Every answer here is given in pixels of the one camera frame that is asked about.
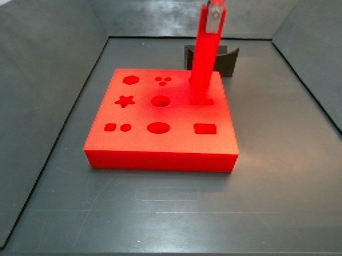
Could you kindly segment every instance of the red shape sorter board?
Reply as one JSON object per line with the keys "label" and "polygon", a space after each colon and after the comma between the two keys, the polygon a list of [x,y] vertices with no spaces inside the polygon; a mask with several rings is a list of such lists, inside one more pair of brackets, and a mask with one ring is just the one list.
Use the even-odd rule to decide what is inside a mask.
{"label": "red shape sorter board", "polygon": [[190,75],[115,71],[84,145],[93,168],[232,171],[239,151],[220,76],[196,105]]}

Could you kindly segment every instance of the black stand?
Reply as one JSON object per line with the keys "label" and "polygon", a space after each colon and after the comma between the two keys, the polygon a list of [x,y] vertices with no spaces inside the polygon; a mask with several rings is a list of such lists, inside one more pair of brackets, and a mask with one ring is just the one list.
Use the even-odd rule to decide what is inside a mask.
{"label": "black stand", "polygon": [[[195,46],[186,45],[184,46],[184,62],[186,62],[187,70],[191,70],[192,68],[194,54],[195,54]],[[232,77],[238,54],[239,54],[239,48],[236,48],[232,52],[227,53],[227,46],[226,45],[219,46],[214,70],[219,71],[220,76]]]}

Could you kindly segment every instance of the red vertical stick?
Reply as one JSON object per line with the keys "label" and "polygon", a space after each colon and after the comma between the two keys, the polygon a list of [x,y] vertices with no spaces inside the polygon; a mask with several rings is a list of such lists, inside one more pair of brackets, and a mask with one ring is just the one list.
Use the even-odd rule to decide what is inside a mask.
{"label": "red vertical stick", "polygon": [[214,70],[219,40],[224,24],[227,8],[223,8],[218,33],[206,32],[208,16],[208,6],[203,5],[200,10],[198,38],[195,46],[195,56],[191,70],[191,91],[194,98],[203,98],[210,86],[211,74]]}

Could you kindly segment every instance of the gray wall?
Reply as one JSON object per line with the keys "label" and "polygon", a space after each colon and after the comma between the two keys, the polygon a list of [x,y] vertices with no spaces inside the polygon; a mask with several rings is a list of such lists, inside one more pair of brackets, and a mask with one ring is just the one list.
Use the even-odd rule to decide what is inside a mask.
{"label": "gray wall", "polygon": [[106,41],[85,0],[0,7],[0,247]]}
{"label": "gray wall", "polygon": [[[89,0],[110,36],[196,36],[207,0]],[[298,0],[227,0],[223,37],[271,39]]]}
{"label": "gray wall", "polygon": [[301,0],[274,44],[342,131],[342,1]]}

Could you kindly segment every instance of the circular hole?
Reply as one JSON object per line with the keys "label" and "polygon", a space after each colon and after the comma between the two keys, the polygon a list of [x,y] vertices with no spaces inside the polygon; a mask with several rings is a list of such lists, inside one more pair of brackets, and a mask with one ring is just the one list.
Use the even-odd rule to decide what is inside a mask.
{"label": "circular hole", "polygon": [[167,96],[155,96],[151,100],[151,103],[155,107],[166,107],[168,106],[171,100]]}
{"label": "circular hole", "polygon": [[114,123],[106,124],[106,126],[104,126],[104,131],[106,132],[114,132],[115,129],[116,129],[116,124],[114,124]]}
{"label": "circular hole", "polygon": [[132,126],[131,126],[130,124],[123,124],[123,125],[120,126],[120,130],[122,130],[123,132],[128,132],[128,131],[131,130],[131,128],[132,128]]}
{"label": "circular hole", "polygon": [[170,125],[167,123],[162,123],[162,122],[151,123],[147,126],[147,130],[155,134],[163,134],[163,133],[168,132],[170,129],[171,129]]}

